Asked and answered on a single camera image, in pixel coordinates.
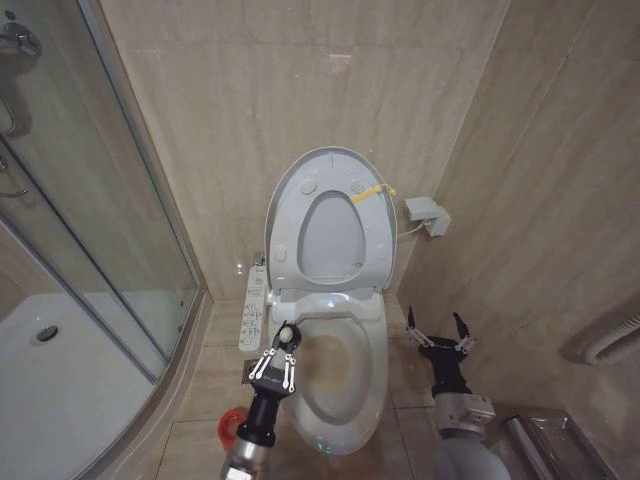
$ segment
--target white pipe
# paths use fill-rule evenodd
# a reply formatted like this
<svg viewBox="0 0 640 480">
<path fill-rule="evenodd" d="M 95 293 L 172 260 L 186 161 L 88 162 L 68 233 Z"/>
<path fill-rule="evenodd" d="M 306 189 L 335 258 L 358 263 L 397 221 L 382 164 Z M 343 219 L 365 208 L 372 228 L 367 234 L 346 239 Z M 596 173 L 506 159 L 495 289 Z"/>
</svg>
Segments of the white pipe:
<svg viewBox="0 0 640 480">
<path fill-rule="evenodd" d="M 593 340 L 584 349 L 583 358 L 591 365 L 610 365 L 636 350 L 640 350 L 640 314 Z"/>
</svg>

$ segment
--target floor tile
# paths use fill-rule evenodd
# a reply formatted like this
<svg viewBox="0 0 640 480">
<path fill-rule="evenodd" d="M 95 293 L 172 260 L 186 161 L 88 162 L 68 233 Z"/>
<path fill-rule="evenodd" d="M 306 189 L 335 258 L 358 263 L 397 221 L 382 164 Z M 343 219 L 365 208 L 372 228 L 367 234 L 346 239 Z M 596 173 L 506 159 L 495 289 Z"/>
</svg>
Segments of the floor tile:
<svg viewBox="0 0 640 480">
<path fill-rule="evenodd" d="M 393 409 L 384 410 L 371 440 L 358 452 L 327 456 L 306 445 L 286 420 L 278 420 L 277 443 L 271 456 L 271 478 L 410 479 L 411 470 Z"/>
<path fill-rule="evenodd" d="M 217 422 L 174 423 L 157 480 L 218 478 L 225 456 Z"/>
<path fill-rule="evenodd" d="M 227 410 L 249 406 L 250 385 L 242 385 L 244 360 L 238 347 L 204 347 L 175 420 L 215 420 Z"/>
<path fill-rule="evenodd" d="M 155 480 L 156 475 L 158 474 L 158 469 L 160 467 L 160 462 L 162 461 L 162 456 L 164 455 L 164 449 L 167 446 L 167 440 L 169 439 L 169 432 L 171 431 L 171 426 L 168 426 L 165 431 L 162 433 L 160 438 L 156 441 L 156 444 L 153 446 L 153 449 L 149 453 L 149 456 L 144 459 L 142 465 L 140 466 L 141 472 L 141 480 Z"/>
<path fill-rule="evenodd" d="M 395 295 L 384 296 L 384 311 L 387 319 L 387 336 L 389 338 L 404 337 L 407 320 Z"/>
<path fill-rule="evenodd" d="M 223 302 L 213 306 L 204 339 L 205 347 L 238 345 L 243 306 L 242 302 Z"/>
<path fill-rule="evenodd" d="M 430 409 L 404 408 L 396 410 L 414 480 L 435 480 L 433 477 L 433 455 L 437 439 L 427 415 L 428 410 Z"/>
<path fill-rule="evenodd" d="M 389 339 L 389 392 L 395 408 L 433 405 L 431 366 L 404 338 Z"/>
</svg>

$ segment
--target white toilet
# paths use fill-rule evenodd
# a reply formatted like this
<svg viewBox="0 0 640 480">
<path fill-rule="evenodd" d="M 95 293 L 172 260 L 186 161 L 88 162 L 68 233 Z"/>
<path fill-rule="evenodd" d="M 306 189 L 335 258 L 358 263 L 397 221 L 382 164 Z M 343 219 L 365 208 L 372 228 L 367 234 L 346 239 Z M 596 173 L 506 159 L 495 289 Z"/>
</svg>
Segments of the white toilet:
<svg viewBox="0 0 640 480">
<path fill-rule="evenodd" d="M 325 453 L 358 450 L 382 415 L 382 289 L 393 272 L 396 217 L 386 189 L 351 200 L 382 184 L 356 152 L 320 148 L 287 170 L 267 214 L 269 338 L 285 320 L 298 323 L 303 336 L 296 352 L 297 392 L 283 406 L 298 434 Z"/>
</svg>

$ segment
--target red object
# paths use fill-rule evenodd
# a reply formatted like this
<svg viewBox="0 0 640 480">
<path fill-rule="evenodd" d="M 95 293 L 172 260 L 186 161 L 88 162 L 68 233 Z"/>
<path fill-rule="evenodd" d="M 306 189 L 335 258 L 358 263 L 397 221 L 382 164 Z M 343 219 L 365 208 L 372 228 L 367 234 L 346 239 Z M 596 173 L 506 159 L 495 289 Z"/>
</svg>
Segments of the red object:
<svg viewBox="0 0 640 480">
<path fill-rule="evenodd" d="M 233 446 L 233 442 L 236 441 L 236 430 L 246 419 L 247 409 L 236 407 L 225 413 L 218 422 L 218 438 L 225 452 Z"/>
</svg>

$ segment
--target glass shower door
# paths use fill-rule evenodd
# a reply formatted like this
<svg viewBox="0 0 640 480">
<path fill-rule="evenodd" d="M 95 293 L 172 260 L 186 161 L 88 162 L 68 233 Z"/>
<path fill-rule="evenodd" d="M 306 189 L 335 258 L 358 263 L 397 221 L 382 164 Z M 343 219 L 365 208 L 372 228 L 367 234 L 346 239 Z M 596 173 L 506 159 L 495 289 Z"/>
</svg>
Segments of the glass shower door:
<svg viewBox="0 0 640 480">
<path fill-rule="evenodd" d="M 0 119 L 11 125 L 5 147 L 109 296 L 168 360 L 196 282 L 80 10 L 75 2 L 1 0 L 0 11 L 11 12 L 35 45 L 0 55 Z M 25 233 L 34 243 L 43 234 L 33 223 Z M 83 291 L 88 301 L 108 301 L 105 290 L 93 288 Z"/>
<path fill-rule="evenodd" d="M 155 382 L 162 375 L 166 360 L 161 352 L 136 325 L 119 296 L 60 221 L 38 186 L 31 182 L 1 142 L 0 221 L 7 232 L 20 238 L 32 255 L 50 268 L 149 381 Z M 5 262 L 11 251 L 16 249 L 0 253 Z M 25 270 L 26 275 L 37 277 L 33 272 L 33 268 Z"/>
<path fill-rule="evenodd" d="M 153 384 L 1 219 L 0 293 L 0 478 L 74 478 Z"/>
</svg>

